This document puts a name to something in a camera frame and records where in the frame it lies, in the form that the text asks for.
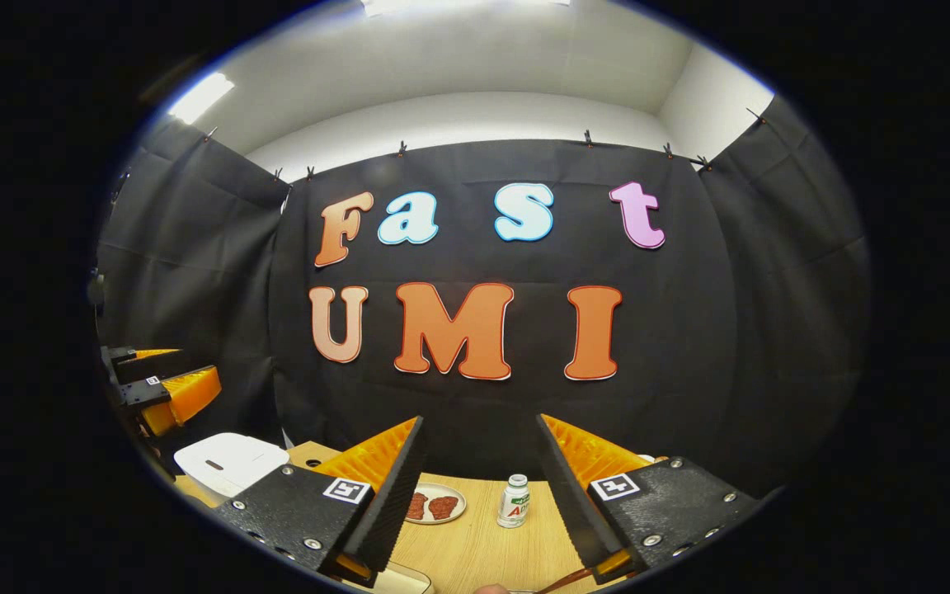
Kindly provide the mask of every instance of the white wall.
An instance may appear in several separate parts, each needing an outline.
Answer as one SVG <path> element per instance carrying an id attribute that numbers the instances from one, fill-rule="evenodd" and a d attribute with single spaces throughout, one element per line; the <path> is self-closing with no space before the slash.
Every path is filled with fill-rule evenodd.
<path id="1" fill-rule="evenodd" d="M 644 112 L 564 95 L 452 93 L 371 106 L 282 136 L 245 155 L 291 181 L 398 150 L 498 139 L 584 140 L 662 150 L 672 142 Z"/>
<path id="2" fill-rule="evenodd" d="M 719 54 L 696 44 L 684 71 L 659 111 L 674 139 L 672 150 L 684 157 L 713 160 L 757 118 L 775 93 Z"/>

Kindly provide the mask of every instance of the ceiling light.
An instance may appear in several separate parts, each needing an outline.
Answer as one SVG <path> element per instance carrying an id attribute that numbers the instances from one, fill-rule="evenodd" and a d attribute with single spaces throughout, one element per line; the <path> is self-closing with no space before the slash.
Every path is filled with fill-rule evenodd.
<path id="1" fill-rule="evenodd" d="M 167 113 L 180 118 L 186 124 L 192 124 L 230 89 L 233 89 L 233 83 L 229 82 L 223 73 L 216 72 L 200 80 L 188 93 L 182 95 Z"/>
<path id="2" fill-rule="evenodd" d="M 374 17 L 385 12 L 398 12 L 414 7 L 471 7 L 476 4 L 491 4 L 502 0 L 361 0 L 365 15 Z M 513 4 L 562 4 L 569 7 L 570 0 L 509 0 Z"/>

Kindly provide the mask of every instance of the white plate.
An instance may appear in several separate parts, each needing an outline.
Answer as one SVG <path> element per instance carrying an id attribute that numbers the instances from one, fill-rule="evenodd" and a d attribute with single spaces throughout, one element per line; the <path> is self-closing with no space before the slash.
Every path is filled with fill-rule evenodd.
<path id="1" fill-rule="evenodd" d="M 418 483 L 416 485 L 416 493 L 423 493 L 427 497 L 427 501 L 423 502 L 423 519 L 414 520 L 412 518 L 406 518 L 406 522 L 412 522 L 414 524 L 441 524 L 444 522 L 449 522 L 451 520 L 456 520 L 457 516 L 460 516 L 464 513 L 464 508 L 468 507 L 468 501 L 464 500 L 464 496 L 460 495 L 460 492 L 455 488 L 448 488 L 448 486 L 440 485 L 437 483 Z M 442 518 L 441 520 L 436 520 L 435 516 L 430 514 L 430 510 L 427 510 L 427 507 L 430 505 L 430 500 L 436 499 L 437 497 L 456 497 L 457 506 L 453 508 L 452 514 L 449 514 L 449 518 Z"/>

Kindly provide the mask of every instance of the meat slice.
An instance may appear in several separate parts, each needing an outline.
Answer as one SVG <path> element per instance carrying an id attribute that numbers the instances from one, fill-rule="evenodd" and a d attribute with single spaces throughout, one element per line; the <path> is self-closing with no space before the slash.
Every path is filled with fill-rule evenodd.
<path id="1" fill-rule="evenodd" d="M 444 520 L 449 518 L 449 514 L 452 514 L 453 509 L 456 508 L 457 502 L 460 500 L 456 497 L 435 497 L 435 499 L 430 500 L 430 503 L 427 504 L 427 510 L 430 510 L 430 514 L 435 517 L 436 520 Z"/>
<path id="2" fill-rule="evenodd" d="M 424 493 L 413 493 L 410 501 L 410 511 L 406 517 L 414 520 L 423 519 L 423 504 L 427 503 L 427 496 Z"/>

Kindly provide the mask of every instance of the wire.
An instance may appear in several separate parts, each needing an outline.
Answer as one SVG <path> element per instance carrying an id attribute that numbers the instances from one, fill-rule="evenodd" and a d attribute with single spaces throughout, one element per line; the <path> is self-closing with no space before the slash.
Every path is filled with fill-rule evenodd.
<path id="1" fill-rule="evenodd" d="M 538 590 L 536 594 L 548 594 L 553 590 L 561 589 L 561 587 L 566 586 L 568 583 L 574 583 L 577 582 L 578 579 L 588 578 L 590 575 L 592 575 L 592 568 L 577 570 L 570 575 L 566 575 L 566 577 L 558 579 L 556 582 L 552 583 L 552 586 L 545 587 L 543 590 Z"/>

